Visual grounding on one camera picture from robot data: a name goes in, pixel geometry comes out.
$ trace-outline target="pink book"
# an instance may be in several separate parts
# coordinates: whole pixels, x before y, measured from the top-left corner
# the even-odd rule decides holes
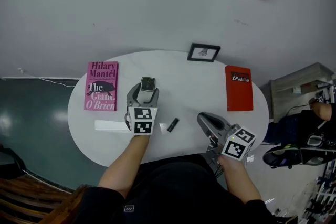
[[[86,74],[85,110],[117,110],[118,62],[90,62]]]

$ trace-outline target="book cover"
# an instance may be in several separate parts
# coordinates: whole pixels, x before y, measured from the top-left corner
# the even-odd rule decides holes
[[[227,111],[253,110],[253,90],[249,68],[226,66]]]
[[[117,110],[118,62],[90,62],[85,84],[85,110]]]

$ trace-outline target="red book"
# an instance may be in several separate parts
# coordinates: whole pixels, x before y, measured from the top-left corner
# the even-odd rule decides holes
[[[251,70],[249,68],[226,66],[227,111],[253,110]]]

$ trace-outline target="table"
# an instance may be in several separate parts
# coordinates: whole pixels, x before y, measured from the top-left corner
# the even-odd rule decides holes
[[[153,77],[160,89],[158,114],[154,133],[142,163],[158,159],[204,153],[209,139],[197,123],[200,112],[218,114],[231,124],[245,126],[256,135],[253,149],[265,138],[268,108],[264,95],[253,84],[254,110],[226,111],[225,64],[187,61],[186,52],[144,51],[122,55],[107,61],[119,62],[117,111],[87,111],[83,109],[86,75],[75,86],[68,105],[68,123],[72,138],[89,159],[109,166],[126,148],[132,135],[123,130],[126,95],[141,81]],[[168,133],[174,118],[180,122]],[[115,121],[115,131],[96,131],[95,120]]]

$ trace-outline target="black small object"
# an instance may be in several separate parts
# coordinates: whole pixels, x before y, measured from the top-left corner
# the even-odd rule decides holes
[[[187,60],[213,62],[219,50],[220,46],[192,43]]]
[[[169,125],[167,131],[168,131],[168,132],[171,132],[171,131],[175,128],[175,126],[177,125],[177,123],[178,123],[179,121],[180,121],[180,120],[179,120],[178,118],[175,118],[175,119],[173,120],[172,124]]]
[[[141,79],[141,91],[152,92],[155,90],[154,78],[142,78]]]

